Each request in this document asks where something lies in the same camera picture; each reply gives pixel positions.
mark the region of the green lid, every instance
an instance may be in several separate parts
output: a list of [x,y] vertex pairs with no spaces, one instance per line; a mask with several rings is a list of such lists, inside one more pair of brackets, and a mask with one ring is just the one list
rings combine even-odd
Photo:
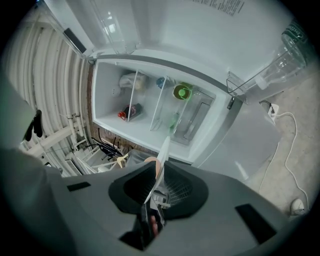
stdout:
[[186,95],[185,89],[180,89],[180,90],[179,90],[179,96],[183,97],[183,96],[185,96],[185,95]]

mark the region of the freezer door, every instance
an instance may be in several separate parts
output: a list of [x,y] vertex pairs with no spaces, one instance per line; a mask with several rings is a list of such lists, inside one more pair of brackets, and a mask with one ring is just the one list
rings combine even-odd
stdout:
[[39,6],[83,58],[131,54],[139,43],[131,1],[42,0]]
[[[295,84],[283,79],[296,77],[292,54],[274,62],[293,19],[276,0],[43,2],[55,27],[85,58],[130,54],[180,64],[228,85],[247,104]],[[231,73],[243,82],[227,83]]]

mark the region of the power outlet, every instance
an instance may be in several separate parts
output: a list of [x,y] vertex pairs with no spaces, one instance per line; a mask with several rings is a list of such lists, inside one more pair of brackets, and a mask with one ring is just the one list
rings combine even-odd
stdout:
[[271,117],[273,122],[275,121],[275,118],[278,112],[279,112],[279,106],[277,104],[271,103],[271,107],[269,108],[268,115]]

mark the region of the tiled floor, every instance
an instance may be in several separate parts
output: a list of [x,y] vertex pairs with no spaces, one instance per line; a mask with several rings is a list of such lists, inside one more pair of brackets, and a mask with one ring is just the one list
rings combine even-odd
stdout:
[[[278,114],[292,112],[295,116],[298,133],[287,166],[296,176],[299,186],[307,192],[311,207],[320,188],[320,73],[268,101],[279,105]],[[264,179],[261,195],[288,214],[295,198],[300,198],[305,207],[307,202],[285,168],[285,160],[295,136],[295,123],[290,116],[284,116],[277,118],[275,124],[282,139]],[[271,158],[245,182],[256,192],[259,192]]]

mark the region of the finger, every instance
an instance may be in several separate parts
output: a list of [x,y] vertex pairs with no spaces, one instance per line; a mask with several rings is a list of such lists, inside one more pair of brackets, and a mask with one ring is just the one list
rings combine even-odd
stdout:
[[156,223],[152,225],[152,230],[153,230],[154,236],[156,237],[159,234],[158,225]]
[[157,223],[157,221],[156,221],[156,217],[155,217],[155,216],[151,216],[151,223],[152,223],[152,224]]

